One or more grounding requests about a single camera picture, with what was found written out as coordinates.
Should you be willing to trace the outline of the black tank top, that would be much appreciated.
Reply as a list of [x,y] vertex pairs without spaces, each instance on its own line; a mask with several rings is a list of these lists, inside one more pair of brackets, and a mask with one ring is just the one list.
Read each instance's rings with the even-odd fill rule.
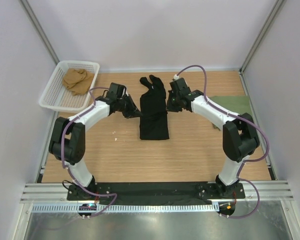
[[140,97],[142,116],[139,121],[141,140],[168,140],[168,112],[166,90],[162,80],[152,74],[141,77],[139,82],[147,87],[147,92]]

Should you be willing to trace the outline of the green tank top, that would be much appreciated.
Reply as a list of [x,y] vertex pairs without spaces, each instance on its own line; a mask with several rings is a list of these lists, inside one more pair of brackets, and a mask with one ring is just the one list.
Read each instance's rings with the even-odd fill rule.
[[253,115],[250,99],[246,95],[212,96],[209,99],[229,111],[238,113],[240,115],[244,113],[248,113],[251,116]]

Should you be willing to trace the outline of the white plastic basket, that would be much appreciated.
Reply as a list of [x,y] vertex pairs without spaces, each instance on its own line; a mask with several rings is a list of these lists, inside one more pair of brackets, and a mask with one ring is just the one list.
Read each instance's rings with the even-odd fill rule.
[[100,65],[96,62],[82,60],[63,60],[60,61],[39,99],[39,105],[56,112],[79,113],[88,107],[91,95],[85,93],[83,95],[73,95],[67,90],[62,80],[68,69],[84,69],[87,72],[94,74],[92,83],[88,87],[93,88],[97,81],[97,75],[100,70]]

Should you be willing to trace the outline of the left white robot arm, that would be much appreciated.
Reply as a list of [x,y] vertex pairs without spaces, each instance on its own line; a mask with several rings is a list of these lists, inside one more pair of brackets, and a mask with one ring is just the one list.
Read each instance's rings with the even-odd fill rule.
[[85,200],[91,200],[96,194],[95,178],[84,160],[86,132],[115,112],[121,112],[126,119],[142,116],[126,86],[112,82],[103,90],[104,94],[93,97],[92,104],[81,112],[55,120],[48,147],[49,153],[68,171],[73,183],[79,187],[79,195]]

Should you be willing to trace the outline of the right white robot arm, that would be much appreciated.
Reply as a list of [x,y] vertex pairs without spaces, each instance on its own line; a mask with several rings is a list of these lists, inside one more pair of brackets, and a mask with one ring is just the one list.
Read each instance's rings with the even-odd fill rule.
[[222,132],[222,149],[226,156],[223,168],[215,179],[215,192],[227,198],[237,187],[237,177],[243,162],[248,160],[260,145],[256,129],[250,125],[252,116],[238,114],[216,104],[199,90],[192,91],[184,78],[174,76],[169,83],[167,110],[181,112],[187,110],[198,114]]

